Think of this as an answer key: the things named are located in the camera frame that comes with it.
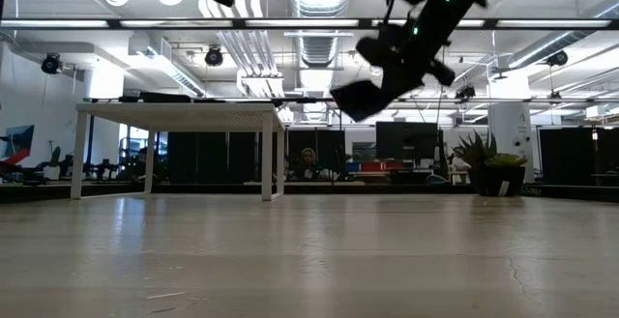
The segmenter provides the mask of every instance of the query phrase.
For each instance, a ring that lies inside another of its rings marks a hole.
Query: wooden floor
[[[619,204],[153,195],[0,205],[2,317],[611,317]]]

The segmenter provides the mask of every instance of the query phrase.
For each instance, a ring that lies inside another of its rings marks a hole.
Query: plant pot
[[[514,196],[524,181],[524,167],[488,167],[469,171],[471,185],[481,196]]]
[[[60,179],[60,167],[44,167],[43,176],[48,180]]]

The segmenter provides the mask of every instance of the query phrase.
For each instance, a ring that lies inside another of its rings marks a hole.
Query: potted plant
[[[56,147],[51,153],[51,160],[49,164],[44,167],[43,175],[48,180],[58,180],[60,178],[60,147]]]
[[[486,142],[475,132],[475,138],[461,138],[454,154],[471,165],[471,184],[481,196],[513,196],[520,191],[527,159],[512,154],[497,154],[494,135]]]

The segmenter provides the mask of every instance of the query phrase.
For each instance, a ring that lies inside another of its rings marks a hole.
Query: ceiling
[[[265,16],[291,16],[290,0],[260,0]],[[509,17],[509,18],[584,18],[593,17],[609,3],[619,3],[619,0],[488,0],[489,7],[484,10],[472,8],[467,17]],[[402,2],[396,2],[394,17],[405,17],[410,8]],[[344,14],[346,17],[380,18],[386,11],[384,0],[350,0]],[[170,17],[203,17],[198,9],[198,0],[183,0],[178,5],[167,6],[160,0],[129,0],[127,4],[114,7],[105,0],[6,0],[4,18],[170,18]],[[128,31],[20,31],[16,35],[17,42],[30,52],[45,53],[42,43],[76,42],[92,43],[113,55],[122,63],[132,65],[132,56],[128,52],[128,39],[133,32]],[[278,71],[283,77],[283,90],[299,90],[299,61],[296,53],[295,39],[288,38],[284,31],[268,31],[268,38],[277,63]],[[475,67],[476,63],[492,63],[492,56],[509,56],[525,47],[548,36],[547,31],[456,31],[451,36],[452,45],[441,51],[437,58],[444,59],[457,75],[465,72],[454,88],[464,83],[476,87],[478,96],[486,93],[486,66]],[[204,83],[210,95],[221,97],[236,97],[238,68],[227,55],[225,47],[224,63],[220,67],[207,68],[204,56],[211,44],[221,44],[217,32],[214,31],[149,31],[152,41],[161,38],[174,48],[173,60],[182,65],[192,76]],[[341,38],[338,60],[334,67],[333,87],[344,85],[357,78],[370,78],[377,84],[381,76],[371,76],[370,69],[351,57],[356,42],[363,36],[375,35],[374,31],[351,31],[350,36]],[[603,72],[616,68],[615,61],[619,57],[619,32],[599,32],[578,43],[565,48],[570,56],[570,62],[565,67],[555,68],[552,77],[548,66],[533,65],[526,68],[529,74],[529,86],[533,96],[545,96],[551,88],[566,86],[569,90],[579,82],[595,78]],[[438,97],[440,86],[431,77],[425,79],[427,87],[417,90],[419,97]],[[576,88],[569,97],[594,97],[600,93],[611,95],[610,91],[618,86],[614,72],[599,82],[592,82],[586,87]],[[175,83],[160,71],[147,69],[131,70],[131,76],[126,80],[126,88],[134,89],[174,89]],[[447,95],[453,94],[453,89],[445,88]],[[582,108],[580,104],[566,106],[564,109],[574,111]]]

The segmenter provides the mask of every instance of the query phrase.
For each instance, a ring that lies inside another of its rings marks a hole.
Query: white table
[[[270,103],[81,103],[77,105],[74,174],[71,198],[81,198],[86,124],[88,115],[148,130],[144,192],[153,188],[155,135],[158,131],[248,131],[262,132],[262,200],[283,194],[284,126]],[[273,186],[273,136],[278,134],[277,193]]]

